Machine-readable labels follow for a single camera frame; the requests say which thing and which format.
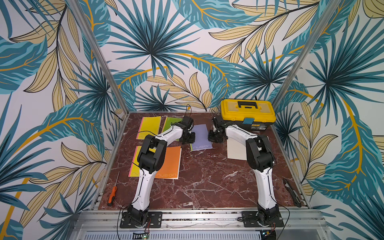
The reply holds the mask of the green cover notebook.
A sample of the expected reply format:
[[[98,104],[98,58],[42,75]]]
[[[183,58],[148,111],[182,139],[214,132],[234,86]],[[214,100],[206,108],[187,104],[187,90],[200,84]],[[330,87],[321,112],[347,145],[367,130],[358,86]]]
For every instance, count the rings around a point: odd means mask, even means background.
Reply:
[[[182,121],[182,118],[166,117],[165,123],[163,125],[163,129],[162,129],[162,133],[170,129],[173,124],[181,121]]]

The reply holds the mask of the orange cover notebook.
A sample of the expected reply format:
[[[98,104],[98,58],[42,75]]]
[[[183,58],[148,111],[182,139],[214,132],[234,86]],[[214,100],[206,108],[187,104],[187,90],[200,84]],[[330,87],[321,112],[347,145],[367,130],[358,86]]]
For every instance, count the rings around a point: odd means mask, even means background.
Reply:
[[[161,169],[156,173],[156,179],[178,180],[181,164],[181,146],[168,147],[165,161]]]

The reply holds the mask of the yellow notebook pink spine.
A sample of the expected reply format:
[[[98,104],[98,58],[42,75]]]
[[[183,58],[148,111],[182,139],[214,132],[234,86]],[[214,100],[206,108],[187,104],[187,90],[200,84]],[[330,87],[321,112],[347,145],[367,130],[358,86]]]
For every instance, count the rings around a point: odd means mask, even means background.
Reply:
[[[159,133],[162,117],[143,117],[139,132],[137,133],[137,140],[144,140],[147,135],[155,136]]]

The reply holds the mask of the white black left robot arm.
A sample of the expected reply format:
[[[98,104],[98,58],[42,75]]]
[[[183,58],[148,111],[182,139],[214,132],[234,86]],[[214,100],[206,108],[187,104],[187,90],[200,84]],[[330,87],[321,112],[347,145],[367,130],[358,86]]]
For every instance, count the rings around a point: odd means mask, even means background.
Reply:
[[[182,144],[195,142],[193,123],[175,123],[158,136],[147,135],[138,154],[140,169],[139,182],[133,202],[128,207],[128,218],[138,226],[147,222],[150,206],[150,193],[157,172],[162,168],[167,147],[176,140]]]

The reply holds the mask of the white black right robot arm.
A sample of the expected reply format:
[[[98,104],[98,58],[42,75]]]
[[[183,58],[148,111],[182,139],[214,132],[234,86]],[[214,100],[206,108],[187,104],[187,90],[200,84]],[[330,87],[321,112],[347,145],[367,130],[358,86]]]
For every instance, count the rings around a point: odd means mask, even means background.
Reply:
[[[232,138],[246,147],[247,163],[255,173],[258,187],[258,224],[267,227],[279,220],[280,211],[275,198],[272,172],[276,158],[267,136],[248,132],[237,125],[216,126],[208,140],[222,143]]]

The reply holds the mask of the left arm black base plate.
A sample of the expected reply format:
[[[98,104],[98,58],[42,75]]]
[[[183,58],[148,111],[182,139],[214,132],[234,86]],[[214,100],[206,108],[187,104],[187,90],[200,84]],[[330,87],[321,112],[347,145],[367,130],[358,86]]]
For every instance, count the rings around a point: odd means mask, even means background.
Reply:
[[[129,217],[127,212],[123,212],[119,227],[121,229],[140,229],[149,226],[150,229],[159,229],[161,228],[162,220],[162,212],[149,212],[146,223],[140,225]]]

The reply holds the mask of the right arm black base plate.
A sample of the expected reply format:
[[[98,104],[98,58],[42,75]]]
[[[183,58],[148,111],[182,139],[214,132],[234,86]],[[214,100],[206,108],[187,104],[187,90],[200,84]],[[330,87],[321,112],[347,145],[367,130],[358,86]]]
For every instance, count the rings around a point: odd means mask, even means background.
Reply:
[[[241,212],[241,219],[243,220],[245,228],[274,228],[283,227],[284,222],[280,214],[276,217],[267,217],[264,213],[257,211],[243,211]]]

